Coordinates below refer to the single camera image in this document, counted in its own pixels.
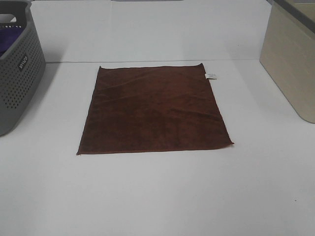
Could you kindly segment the brown towel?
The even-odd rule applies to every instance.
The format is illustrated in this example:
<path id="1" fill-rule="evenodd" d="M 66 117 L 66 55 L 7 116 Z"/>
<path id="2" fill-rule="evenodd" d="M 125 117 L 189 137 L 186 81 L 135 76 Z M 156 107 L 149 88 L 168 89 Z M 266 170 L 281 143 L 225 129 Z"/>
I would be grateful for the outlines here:
<path id="1" fill-rule="evenodd" d="M 232 144 L 203 64 L 100 67 L 77 153 L 213 150 Z"/>

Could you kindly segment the grey perforated laundry basket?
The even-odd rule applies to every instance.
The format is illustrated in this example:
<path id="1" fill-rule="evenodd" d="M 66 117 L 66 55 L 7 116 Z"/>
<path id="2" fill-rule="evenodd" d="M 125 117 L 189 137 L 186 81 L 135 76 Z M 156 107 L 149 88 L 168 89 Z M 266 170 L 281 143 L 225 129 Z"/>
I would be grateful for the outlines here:
<path id="1" fill-rule="evenodd" d="M 1 23 L 0 32 L 20 31 L 0 57 L 0 134 L 9 133 L 32 100 L 46 61 L 31 13 L 31 1 L 2 0 L 1 14 L 15 22 Z"/>

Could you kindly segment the purple cloth in basket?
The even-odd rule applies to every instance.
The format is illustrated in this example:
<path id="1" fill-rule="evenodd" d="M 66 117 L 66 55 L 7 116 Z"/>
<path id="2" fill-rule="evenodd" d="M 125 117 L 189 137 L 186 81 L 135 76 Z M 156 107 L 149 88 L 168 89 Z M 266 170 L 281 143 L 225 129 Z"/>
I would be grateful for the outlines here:
<path id="1" fill-rule="evenodd" d="M 23 32 L 23 28 L 0 29 L 0 56 L 2 56 Z"/>

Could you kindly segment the beige storage bin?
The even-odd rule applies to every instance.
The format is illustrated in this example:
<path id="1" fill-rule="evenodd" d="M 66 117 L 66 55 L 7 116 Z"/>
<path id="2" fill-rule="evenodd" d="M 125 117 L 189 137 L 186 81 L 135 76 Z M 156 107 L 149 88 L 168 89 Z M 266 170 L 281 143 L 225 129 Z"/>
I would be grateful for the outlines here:
<path id="1" fill-rule="evenodd" d="M 315 121 L 315 2 L 275 0 L 260 63 L 303 120 Z"/>

